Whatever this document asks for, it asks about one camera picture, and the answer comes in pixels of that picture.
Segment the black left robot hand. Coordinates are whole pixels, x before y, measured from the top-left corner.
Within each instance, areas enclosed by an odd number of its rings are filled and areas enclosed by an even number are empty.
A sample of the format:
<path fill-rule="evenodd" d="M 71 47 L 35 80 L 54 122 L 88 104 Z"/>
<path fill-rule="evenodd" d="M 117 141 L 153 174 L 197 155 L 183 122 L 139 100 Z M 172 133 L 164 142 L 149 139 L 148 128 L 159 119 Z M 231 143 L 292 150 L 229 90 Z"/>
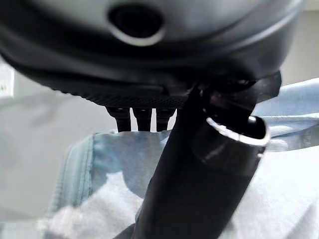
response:
<path fill-rule="evenodd" d="M 3 0 L 0 54 L 51 89 L 104 106 L 120 131 L 176 123 L 130 239 L 216 239 L 270 141 L 302 0 Z"/>

